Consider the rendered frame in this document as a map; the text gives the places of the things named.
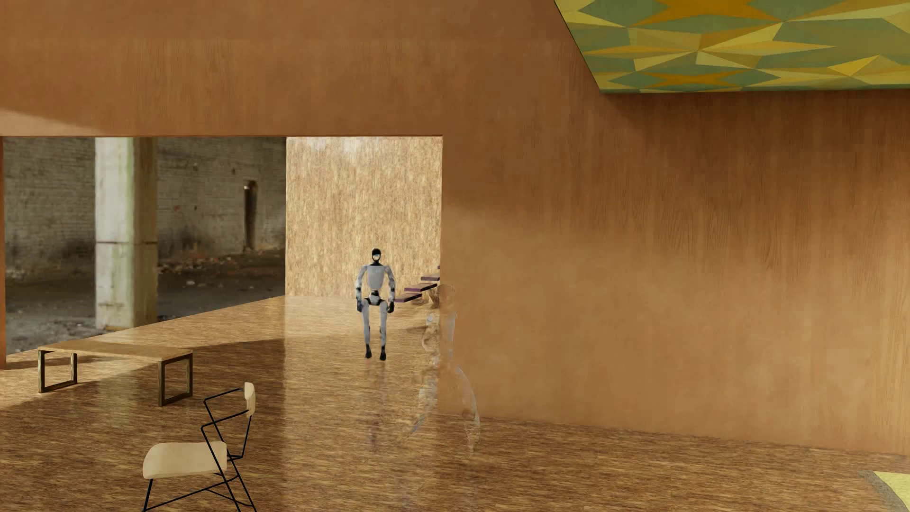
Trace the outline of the transparent glass figure sculpture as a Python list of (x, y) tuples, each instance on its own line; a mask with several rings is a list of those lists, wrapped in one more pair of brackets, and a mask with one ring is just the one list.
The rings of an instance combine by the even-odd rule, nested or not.
[(443, 392), (452, 399), (454, 412), (464, 422), (467, 454), (473, 457), (481, 436), (481, 416), (472, 384), (454, 356), (457, 292), (450, 284), (440, 284), (436, 291), (438, 311), (428, 317), (421, 339), (427, 361), (419, 374), (417, 410), (405, 432), (412, 435), (419, 430), (437, 407), (439, 394)]

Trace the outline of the wooden bench with metal legs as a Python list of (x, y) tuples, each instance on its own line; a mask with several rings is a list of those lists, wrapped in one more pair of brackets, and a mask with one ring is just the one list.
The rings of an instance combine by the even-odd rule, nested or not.
[[(45, 357), (51, 352), (67, 353), (70, 355), (69, 380), (52, 385), (46, 384)], [(78, 355), (120, 356), (156, 363), (157, 400), (160, 406), (186, 399), (194, 394), (194, 353), (191, 349), (174, 346), (102, 342), (95, 338), (69, 340), (38, 347), (38, 392), (48, 393), (77, 384)], [(165, 369), (168, 365), (178, 362), (185, 362), (187, 364), (186, 390), (182, 393), (167, 397), (165, 396)]]

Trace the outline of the concrete pillar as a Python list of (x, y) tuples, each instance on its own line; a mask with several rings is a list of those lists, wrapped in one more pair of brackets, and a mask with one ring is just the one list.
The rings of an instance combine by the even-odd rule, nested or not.
[(96, 137), (97, 328), (156, 321), (157, 161), (153, 137)]

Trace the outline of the yellow rug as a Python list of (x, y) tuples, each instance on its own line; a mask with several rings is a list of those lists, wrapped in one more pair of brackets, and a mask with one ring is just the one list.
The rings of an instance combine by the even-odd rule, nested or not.
[(890, 512), (910, 512), (910, 474), (866, 470), (859, 474), (881, 494)]

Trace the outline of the beige chair with black frame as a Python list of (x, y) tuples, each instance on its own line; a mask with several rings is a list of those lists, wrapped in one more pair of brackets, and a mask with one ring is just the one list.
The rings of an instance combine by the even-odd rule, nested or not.
[[(215, 418), (209, 407), (209, 402), (215, 398), (237, 392), (243, 392), (245, 409), (221, 418)], [(202, 442), (162, 443), (154, 445), (147, 451), (142, 468), (143, 478), (147, 480), (142, 512), (148, 512), (151, 509), (169, 505), (202, 492), (209, 492), (231, 501), (237, 512), (243, 512), (242, 507), (248, 507), (253, 512), (257, 512), (254, 500), (237, 468), (237, 461), (244, 459), (252, 418), (256, 412), (255, 384), (245, 382), (242, 387), (211, 395), (203, 400), (203, 405), (210, 421), (199, 428), (203, 437)], [(238, 452), (232, 453), (221, 433), (220, 425), (241, 416), (246, 419), (243, 443), (239, 446)], [(188, 494), (179, 495), (158, 504), (150, 504), (151, 490), (157, 480), (207, 474), (218, 476), (220, 480)]]

